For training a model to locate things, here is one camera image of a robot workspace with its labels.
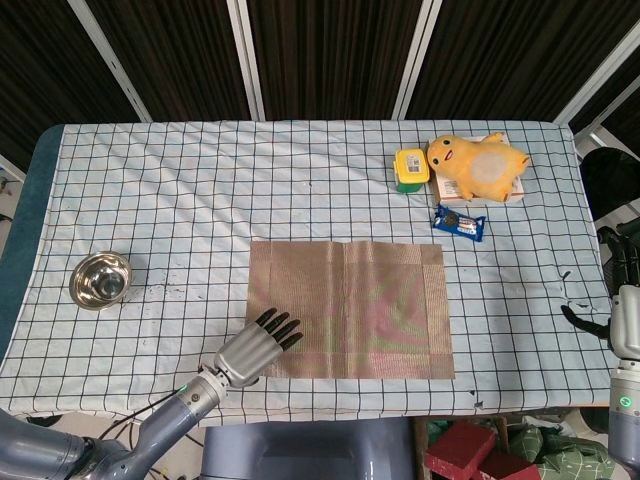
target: yellow plush toy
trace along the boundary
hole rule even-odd
[[[435,172],[455,180],[460,195],[505,202],[513,180],[522,175],[529,156],[502,141],[502,133],[492,133],[479,142],[455,135],[443,135],[429,144],[427,162]]]

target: metal bowl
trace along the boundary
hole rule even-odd
[[[131,265],[116,252],[84,258],[69,280],[71,298],[87,310],[102,310],[119,302],[131,285]]]

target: checkered tablecloth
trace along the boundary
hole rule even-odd
[[[428,189],[395,191],[395,151],[494,131],[531,154],[524,201],[460,209],[488,217],[482,243],[432,229]],[[185,383],[243,326],[251,239],[441,244],[456,378],[261,378],[205,425],[608,400],[614,357],[560,312],[610,314],[568,129],[287,121],[67,126],[0,407],[124,415]],[[100,250],[130,257],[133,286],[122,304],[80,310],[69,276]]]

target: blue package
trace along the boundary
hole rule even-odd
[[[481,242],[486,219],[487,217],[471,218],[438,205],[433,226],[454,235],[470,238],[474,242]]]

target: yellow container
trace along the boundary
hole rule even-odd
[[[396,152],[393,162],[396,190],[402,193],[417,192],[429,181],[429,167],[424,152],[419,148]]]

